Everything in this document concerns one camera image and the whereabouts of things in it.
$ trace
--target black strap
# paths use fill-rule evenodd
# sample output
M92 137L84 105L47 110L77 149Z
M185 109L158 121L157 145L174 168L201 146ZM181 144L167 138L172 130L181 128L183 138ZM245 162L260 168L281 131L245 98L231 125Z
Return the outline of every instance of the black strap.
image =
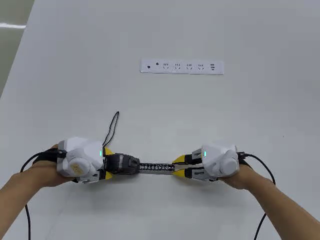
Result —
M39 161L49 161L53 163L57 163L58 157L59 158L65 158L67 152L65 150L59 150L58 148L50 148L46 151L44 151L41 155L39 155L32 164L35 164ZM75 178L72 180L74 183L78 183L78 180Z
M247 165L249 168L252 169L252 167L242 158L239 158L239 164L242 164L242 165Z
M39 161L50 161L53 163L57 163L58 157L58 149L57 148L50 148L43 152L40 156L38 156L32 164L35 164Z

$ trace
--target power strip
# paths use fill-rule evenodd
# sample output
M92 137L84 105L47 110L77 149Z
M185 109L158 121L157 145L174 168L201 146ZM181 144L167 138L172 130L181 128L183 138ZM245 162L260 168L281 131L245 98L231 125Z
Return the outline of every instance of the power strip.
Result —
M178 60L144 58L141 73L223 75L224 63L214 60Z

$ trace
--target gray floor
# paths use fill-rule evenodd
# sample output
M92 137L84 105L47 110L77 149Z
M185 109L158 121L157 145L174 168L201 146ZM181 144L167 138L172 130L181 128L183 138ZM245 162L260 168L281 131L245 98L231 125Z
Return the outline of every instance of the gray floor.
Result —
M26 25L33 3L34 0L0 1L0 96L24 32L23 28L10 25Z

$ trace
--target wrist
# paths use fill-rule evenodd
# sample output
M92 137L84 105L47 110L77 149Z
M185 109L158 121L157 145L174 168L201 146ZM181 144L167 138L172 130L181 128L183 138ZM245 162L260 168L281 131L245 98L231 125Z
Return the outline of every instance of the wrist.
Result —
M269 184L274 185L271 180L269 180L268 178L265 178L255 172L255 175L252 176L250 181L248 181L247 186L246 186L246 190L248 190L250 193L253 193L253 192L255 192L256 189L260 189L263 186L269 185Z
M38 191L45 186L44 178L39 174L39 172L34 171L33 169L16 173L12 178L15 178L17 182L22 182L28 188L35 191Z

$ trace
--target white plastic housing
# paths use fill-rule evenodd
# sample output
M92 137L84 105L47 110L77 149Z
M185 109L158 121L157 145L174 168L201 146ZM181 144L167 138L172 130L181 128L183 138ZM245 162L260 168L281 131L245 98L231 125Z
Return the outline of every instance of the white plastic housing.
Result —
M65 158L58 158L56 169L65 177L85 179L103 166L102 142L72 137L59 142L59 149L66 150Z
M239 171L237 148L235 145L203 145L201 158L204 169L212 177L229 177Z

